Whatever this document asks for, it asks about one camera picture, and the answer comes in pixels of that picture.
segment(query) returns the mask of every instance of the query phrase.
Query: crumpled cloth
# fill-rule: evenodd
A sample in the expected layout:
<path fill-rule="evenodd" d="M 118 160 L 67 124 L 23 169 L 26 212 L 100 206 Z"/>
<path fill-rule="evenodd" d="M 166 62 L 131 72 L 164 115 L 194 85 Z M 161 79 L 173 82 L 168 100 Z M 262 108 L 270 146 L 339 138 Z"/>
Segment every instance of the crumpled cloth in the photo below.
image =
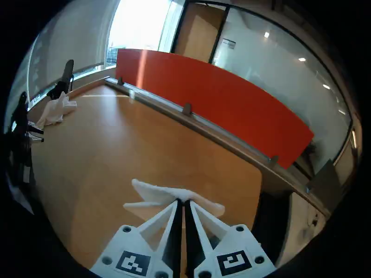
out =
<path fill-rule="evenodd" d="M 44 128 L 44 126 L 60 123 L 63 121 L 63 115 L 66 115 L 77 108 L 76 101 L 70 101 L 69 97 L 64 92 L 61 93 L 57 100 L 49 101 L 44 111 L 36 123 L 38 128 Z"/>
<path fill-rule="evenodd" d="M 180 199 L 182 202 L 193 200 L 215 217 L 222 216 L 225 211 L 223 205 L 211 202 L 187 189 L 160 187 L 140 182 L 137 179 L 133 179 L 131 183 L 144 202 L 126 203 L 124 208 L 145 221 L 155 216 L 176 199 Z"/>

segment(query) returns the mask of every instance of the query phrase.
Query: wooden table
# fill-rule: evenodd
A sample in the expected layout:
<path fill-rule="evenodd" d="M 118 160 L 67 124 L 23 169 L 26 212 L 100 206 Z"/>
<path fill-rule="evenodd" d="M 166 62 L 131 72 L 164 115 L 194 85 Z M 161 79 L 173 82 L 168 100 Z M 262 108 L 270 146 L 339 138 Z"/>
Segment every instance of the wooden table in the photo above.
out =
<path fill-rule="evenodd" d="M 32 159 L 46 213 L 80 264 L 91 268 L 121 225 L 143 223 L 122 207 L 142 201 L 133 178 L 193 190 L 225 206 L 222 221 L 252 227 L 262 180 L 257 168 L 109 87 L 75 100 L 75 112 L 45 127 Z"/>

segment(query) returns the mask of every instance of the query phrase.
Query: office chair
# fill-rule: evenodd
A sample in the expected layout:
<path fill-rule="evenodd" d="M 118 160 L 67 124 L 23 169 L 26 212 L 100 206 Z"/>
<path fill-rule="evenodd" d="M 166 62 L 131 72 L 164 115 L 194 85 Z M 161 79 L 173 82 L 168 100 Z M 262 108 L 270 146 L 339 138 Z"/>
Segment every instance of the office chair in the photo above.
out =
<path fill-rule="evenodd" d="M 46 95 L 49 96 L 52 100 L 56 100 L 60 97 L 62 92 L 65 92 L 66 94 L 68 93 L 70 83 L 71 83 L 71 90 L 72 90 L 72 85 L 73 85 L 73 80 L 74 80 L 74 76 L 72 72 L 73 72 L 73 60 L 68 60 L 64 67 L 64 72 L 63 72 L 61 80 L 58 81 L 56 86 L 53 89 L 51 89 Z"/>

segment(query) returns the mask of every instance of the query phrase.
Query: orange divider panel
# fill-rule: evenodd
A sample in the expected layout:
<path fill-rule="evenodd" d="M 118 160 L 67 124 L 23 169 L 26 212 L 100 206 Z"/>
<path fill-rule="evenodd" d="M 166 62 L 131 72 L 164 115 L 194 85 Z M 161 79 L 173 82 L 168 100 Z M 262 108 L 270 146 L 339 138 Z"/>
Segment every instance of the orange divider panel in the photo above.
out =
<path fill-rule="evenodd" d="M 120 49 L 116 79 L 163 97 L 236 135 L 288 168 L 313 138 L 291 110 L 254 84 L 195 59 Z"/>

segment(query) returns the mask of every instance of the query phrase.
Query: glass wall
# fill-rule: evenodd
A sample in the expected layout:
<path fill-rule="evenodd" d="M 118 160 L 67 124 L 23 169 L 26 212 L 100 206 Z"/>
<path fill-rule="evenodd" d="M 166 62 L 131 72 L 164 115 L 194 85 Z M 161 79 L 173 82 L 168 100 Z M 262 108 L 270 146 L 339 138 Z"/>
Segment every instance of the glass wall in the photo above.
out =
<path fill-rule="evenodd" d="M 341 93 L 318 59 L 274 24 L 231 8 L 213 64 L 262 88 L 313 131 L 318 172 L 336 158 L 351 122 Z"/>

